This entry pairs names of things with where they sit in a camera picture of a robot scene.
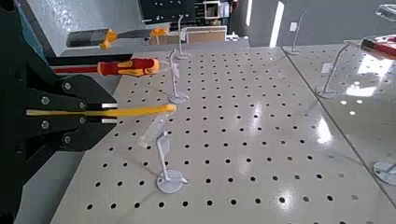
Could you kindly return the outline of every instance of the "metal shaft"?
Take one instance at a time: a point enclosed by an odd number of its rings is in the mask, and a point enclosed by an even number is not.
[[[175,56],[176,50],[174,49],[169,56],[169,63],[171,66],[171,74],[172,74],[172,85],[174,89],[174,95],[177,97],[177,90],[176,90],[176,79],[175,79],[175,71],[174,71],[174,66],[173,66],[173,58]]]
[[[334,61],[334,63],[332,64],[332,71],[330,72],[329,77],[327,78],[326,85],[324,85],[323,93],[326,92],[327,87],[329,86],[330,79],[332,79],[332,74],[333,74],[334,71],[335,71],[335,67],[337,66],[338,59],[340,58],[341,53],[342,53],[347,47],[349,47],[349,44],[347,44],[347,45],[345,45],[343,48],[341,48],[341,50],[340,50],[340,51],[338,52],[338,54],[337,54],[337,57],[335,57],[335,61]]]
[[[300,28],[301,28],[301,22],[303,20],[303,17],[305,16],[305,14],[306,14],[306,11],[303,12],[303,14],[300,16],[300,19],[298,20],[296,34],[294,35],[293,45],[291,46],[291,52],[294,52],[294,47],[295,47],[296,42],[297,42],[297,36],[298,36],[298,33],[300,31]]]

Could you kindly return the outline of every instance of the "tool holder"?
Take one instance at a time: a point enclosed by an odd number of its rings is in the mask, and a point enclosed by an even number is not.
[[[183,20],[184,16],[181,15],[180,18],[178,19],[177,22],[177,28],[178,28],[178,54],[176,55],[176,58],[179,60],[186,60],[191,57],[190,54],[188,53],[183,53],[183,48],[181,46],[181,39],[184,39],[184,36],[186,34],[181,32],[181,20]]]
[[[163,132],[157,138],[157,149],[160,157],[163,171],[157,178],[157,187],[160,191],[172,194],[181,189],[183,184],[188,184],[189,180],[183,177],[183,174],[176,170],[168,170],[165,164],[165,156],[171,149],[170,140],[166,137],[167,133]]]
[[[172,74],[172,84],[173,84],[173,93],[169,95],[169,102],[179,105],[186,100],[190,100],[190,97],[183,92],[177,92],[176,88],[176,77],[179,77],[179,70],[177,64],[173,62],[173,58],[175,56],[176,50],[174,49],[169,56],[169,63],[171,66],[171,74]]]
[[[297,37],[298,37],[300,28],[301,28],[301,22],[303,21],[303,17],[305,16],[305,14],[306,14],[306,11],[303,12],[303,14],[300,16],[300,19],[298,20],[297,30],[296,30],[296,34],[294,35],[294,40],[293,40],[293,44],[291,46],[291,50],[286,51],[289,55],[299,55],[301,53],[299,50],[295,50],[294,47],[296,46]]]
[[[331,89],[329,89],[329,83],[330,80],[332,79],[332,74],[334,73],[336,66],[338,64],[338,59],[340,58],[341,53],[347,48],[349,47],[349,44],[346,44],[343,48],[340,49],[340,51],[338,52],[337,56],[335,57],[335,61],[332,64],[332,71],[329,74],[329,77],[327,78],[326,84],[324,85],[324,87],[316,87],[315,88],[315,93],[317,94],[317,96],[324,98],[324,99],[332,99],[337,92],[333,91]]]

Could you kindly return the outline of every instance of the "perforated table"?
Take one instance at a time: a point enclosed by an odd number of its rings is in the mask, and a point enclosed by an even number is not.
[[[84,155],[51,223],[395,223],[388,197],[282,49],[188,53],[177,86],[191,99],[166,127],[166,161],[190,184],[160,193],[155,146],[137,145],[154,117],[119,119]],[[171,90],[170,74],[123,77],[115,97],[119,107],[161,105]]]

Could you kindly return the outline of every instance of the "wall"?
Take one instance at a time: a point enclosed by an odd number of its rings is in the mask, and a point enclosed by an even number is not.
[[[124,32],[143,27],[138,0],[27,0],[56,55],[69,32],[112,28]]]
[[[239,0],[231,16],[231,29],[249,36],[252,47],[268,46],[272,34],[278,0],[252,0],[250,26],[246,26],[248,0]],[[346,39],[362,39],[367,35],[395,33],[396,25],[375,15],[383,0],[282,0],[285,11],[277,44],[291,45],[294,33],[290,23],[306,10],[297,45],[342,43]]]

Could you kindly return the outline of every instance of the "red tool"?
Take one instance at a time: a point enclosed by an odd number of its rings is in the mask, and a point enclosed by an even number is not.
[[[154,75],[160,71],[160,63],[157,59],[137,59],[127,62],[98,63],[96,66],[59,67],[54,68],[55,73],[98,73],[103,76],[128,75],[141,77]]]

